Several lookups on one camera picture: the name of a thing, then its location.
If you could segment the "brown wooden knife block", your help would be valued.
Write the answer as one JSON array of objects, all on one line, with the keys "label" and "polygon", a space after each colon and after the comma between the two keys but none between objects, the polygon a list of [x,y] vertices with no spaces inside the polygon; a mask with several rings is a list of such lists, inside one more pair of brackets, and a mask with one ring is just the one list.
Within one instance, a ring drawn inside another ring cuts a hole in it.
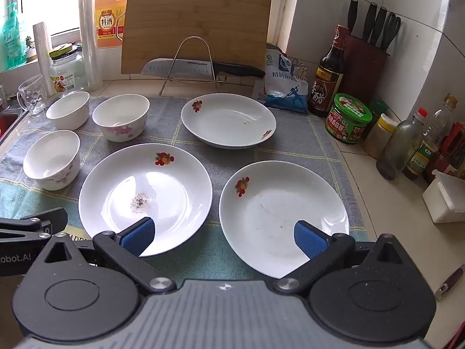
[{"label": "brown wooden knife block", "polygon": [[344,49],[344,75],[339,86],[340,93],[369,104],[388,58],[387,52],[349,35]]}]

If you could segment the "white bowl pink flowers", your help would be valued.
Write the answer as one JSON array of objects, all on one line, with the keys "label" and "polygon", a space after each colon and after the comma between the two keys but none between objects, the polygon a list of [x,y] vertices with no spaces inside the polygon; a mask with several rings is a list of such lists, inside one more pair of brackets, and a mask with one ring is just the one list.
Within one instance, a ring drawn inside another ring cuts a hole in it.
[{"label": "white bowl pink flowers", "polygon": [[145,129],[150,101],[143,95],[116,95],[100,103],[92,120],[103,136],[115,143],[128,142]]}]

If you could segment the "dark vinegar bottle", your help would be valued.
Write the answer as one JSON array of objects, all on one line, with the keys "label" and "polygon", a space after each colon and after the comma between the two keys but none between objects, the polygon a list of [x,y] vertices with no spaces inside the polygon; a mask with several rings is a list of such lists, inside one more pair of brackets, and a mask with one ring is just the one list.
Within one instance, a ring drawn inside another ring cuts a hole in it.
[{"label": "dark vinegar bottle", "polygon": [[329,52],[319,61],[307,95],[307,108],[313,115],[325,117],[330,111],[344,75],[344,49],[348,34],[348,28],[338,24]]}]

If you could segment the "tall plastic wrap roll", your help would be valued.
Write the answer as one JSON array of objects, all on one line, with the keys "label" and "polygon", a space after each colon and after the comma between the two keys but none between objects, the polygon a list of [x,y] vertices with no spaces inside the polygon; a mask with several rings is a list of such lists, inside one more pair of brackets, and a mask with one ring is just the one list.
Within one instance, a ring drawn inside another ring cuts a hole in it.
[{"label": "tall plastic wrap roll", "polygon": [[94,26],[94,0],[79,0],[80,33],[83,63],[90,91],[103,86],[103,77],[98,63],[96,27]]}]

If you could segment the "grey checked cloth mat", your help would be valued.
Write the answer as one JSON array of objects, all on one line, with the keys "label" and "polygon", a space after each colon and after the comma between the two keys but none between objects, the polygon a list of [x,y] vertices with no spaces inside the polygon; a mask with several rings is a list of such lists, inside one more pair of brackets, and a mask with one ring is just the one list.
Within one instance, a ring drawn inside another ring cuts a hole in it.
[{"label": "grey checked cloth mat", "polygon": [[[315,116],[274,110],[277,130],[263,144],[246,150],[222,150],[197,140],[182,125],[182,98],[153,98],[144,132],[133,142],[166,143],[187,150],[205,166],[213,185],[213,202],[206,223],[193,238],[175,250],[150,257],[147,261],[164,274],[181,282],[186,278],[244,280],[259,279],[258,272],[243,263],[226,242],[218,216],[218,203],[228,178],[240,168],[256,161],[281,160],[304,166],[324,178],[339,194],[348,212],[351,235],[367,239],[360,209],[348,175],[337,154],[324,121]],[[27,178],[23,159],[29,147],[52,131],[45,117],[37,117],[1,156],[1,216],[22,218],[55,207],[69,215],[71,226],[81,228],[77,200],[89,172],[107,156],[123,148],[106,140],[92,121],[78,129],[81,139],[81,170],[77,178],[61,191],[44,191]]]}]

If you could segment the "glass jar green lid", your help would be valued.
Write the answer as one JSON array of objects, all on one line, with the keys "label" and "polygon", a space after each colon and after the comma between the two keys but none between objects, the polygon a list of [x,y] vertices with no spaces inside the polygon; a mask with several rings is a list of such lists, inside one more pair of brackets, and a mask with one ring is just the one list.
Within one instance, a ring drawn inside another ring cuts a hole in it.
[{"label": "glass jar green lid", "polygon": [[83,55],[74,43],[64,43],[49,53],[51,67],[50,80],[53,89],[59,94],[87,88]]}]

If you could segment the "small oil bottle yellow cap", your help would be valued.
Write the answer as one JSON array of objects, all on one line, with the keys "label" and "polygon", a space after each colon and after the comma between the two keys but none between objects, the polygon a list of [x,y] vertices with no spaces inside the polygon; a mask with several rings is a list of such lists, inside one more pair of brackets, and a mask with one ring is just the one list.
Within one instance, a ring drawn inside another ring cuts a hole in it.
[{"label": "small oil bottle yellow cap", "polygon": [[421,175],[431,158],[438,152],[442,140],[450,133],[456,105],[457,99],[448,93],[444,98],[442,108],[434,114],[430,126],[423,134],[420,147],[403,170],[403,174],[410,180]]}]

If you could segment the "green dish soap bottle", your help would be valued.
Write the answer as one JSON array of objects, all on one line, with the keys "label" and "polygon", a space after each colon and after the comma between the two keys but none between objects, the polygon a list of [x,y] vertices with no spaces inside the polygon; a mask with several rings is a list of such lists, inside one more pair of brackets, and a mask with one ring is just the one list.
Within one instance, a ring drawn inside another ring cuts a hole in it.
[{"label": "green dish soap bottle", "polygon": [[26,42],[16,2],[7,5],[7,13],[8,17],[2,27],[2,34],[6,67],[9,70],[26,62]]}]

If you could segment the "white blue salt bag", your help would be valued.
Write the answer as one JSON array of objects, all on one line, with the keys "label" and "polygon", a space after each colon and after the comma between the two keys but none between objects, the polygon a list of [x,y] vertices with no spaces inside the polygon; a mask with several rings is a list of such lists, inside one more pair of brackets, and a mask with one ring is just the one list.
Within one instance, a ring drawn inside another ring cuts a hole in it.
[{"label": "white blue salt bag", "polygon": [[297,76],[296,67],[279,48],[267,48],[265,76],[256,80],[252,98],[266,107],[307,112],[308,82]]}]

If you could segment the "yellow lid spice jar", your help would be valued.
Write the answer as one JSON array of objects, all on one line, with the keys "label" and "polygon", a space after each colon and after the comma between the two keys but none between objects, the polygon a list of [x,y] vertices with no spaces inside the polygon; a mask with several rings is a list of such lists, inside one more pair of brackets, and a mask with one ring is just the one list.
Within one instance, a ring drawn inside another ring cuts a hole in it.
[{"label": "yellow lid spice jar", "polygon": [[362,144],[363,150],[372,158],[378,159],[397,126],[396,121],[383,113],[364,140]]}]

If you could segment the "orange cooking wine jug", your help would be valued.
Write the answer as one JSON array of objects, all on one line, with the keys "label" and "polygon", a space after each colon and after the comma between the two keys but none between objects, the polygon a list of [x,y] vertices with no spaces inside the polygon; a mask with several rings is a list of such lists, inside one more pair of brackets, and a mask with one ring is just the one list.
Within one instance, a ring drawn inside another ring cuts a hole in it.
[{"label": "orange cooking wine jug", "polygon": [[98,48],[122,45],[126,4],[127,0],[94,0],[94,25]]}]

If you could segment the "bamboo cutting board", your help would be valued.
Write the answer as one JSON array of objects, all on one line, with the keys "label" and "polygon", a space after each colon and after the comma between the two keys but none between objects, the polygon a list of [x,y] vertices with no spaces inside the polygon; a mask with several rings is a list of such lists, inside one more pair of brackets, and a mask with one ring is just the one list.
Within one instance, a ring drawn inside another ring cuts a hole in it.
[{"label": "bamboo cutting board", "polygon": [[127,0],[121,73],[154,58],[265,66],[271,0]]}]

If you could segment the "white plate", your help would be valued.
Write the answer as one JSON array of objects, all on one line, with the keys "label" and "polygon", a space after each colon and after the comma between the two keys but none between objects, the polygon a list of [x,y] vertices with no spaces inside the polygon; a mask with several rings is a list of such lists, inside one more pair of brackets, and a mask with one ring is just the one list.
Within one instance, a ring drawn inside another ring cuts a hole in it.
[{"label": "white plate", "polygon": [[105,157],[87,175],[79,215],[89,236],[120,232],[141,218],[155,223],[144,257],[173,250],[206,221],[213,200],[210,176],[192,154],[178,147],[143,143]]},{"label": "white plate", "polygon": [[181,121],[197,139],[213,147],[239,150],[267,141],[277,122],[256,100],[230,93],[201,95],[181,110]]},{"label": "white plate", "polygon": [[349,232],[338,193],[317,173],[286,161],[260,161],[234,173],[221,193],[219,219],[240,259],[272,278],[308,260],[294,240],[297,221],[329,236]]}]

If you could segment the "clear glass mug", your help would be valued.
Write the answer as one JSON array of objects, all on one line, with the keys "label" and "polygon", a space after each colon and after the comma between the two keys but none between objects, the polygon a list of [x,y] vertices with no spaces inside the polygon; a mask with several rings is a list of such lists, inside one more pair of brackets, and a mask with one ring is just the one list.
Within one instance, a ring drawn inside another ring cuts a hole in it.
[{"label": "clear glass mug", "polygon": [[18,87],[17,101],[20,107],[35,117],[47,109],[47,91],[42,75],[33,76]]}]

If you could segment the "clear glass bottle red cap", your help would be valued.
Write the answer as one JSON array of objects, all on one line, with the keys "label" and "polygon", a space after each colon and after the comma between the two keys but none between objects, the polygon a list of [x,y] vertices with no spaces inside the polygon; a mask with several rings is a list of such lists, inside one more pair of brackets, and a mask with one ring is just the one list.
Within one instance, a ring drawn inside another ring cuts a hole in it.
[{"label": "clear glass bottle red cap", "polygon": [[386,180],[395,180],[423,140],[423,125],[428,112],[420,107],[412,117],[398,124],[376,162]]}]

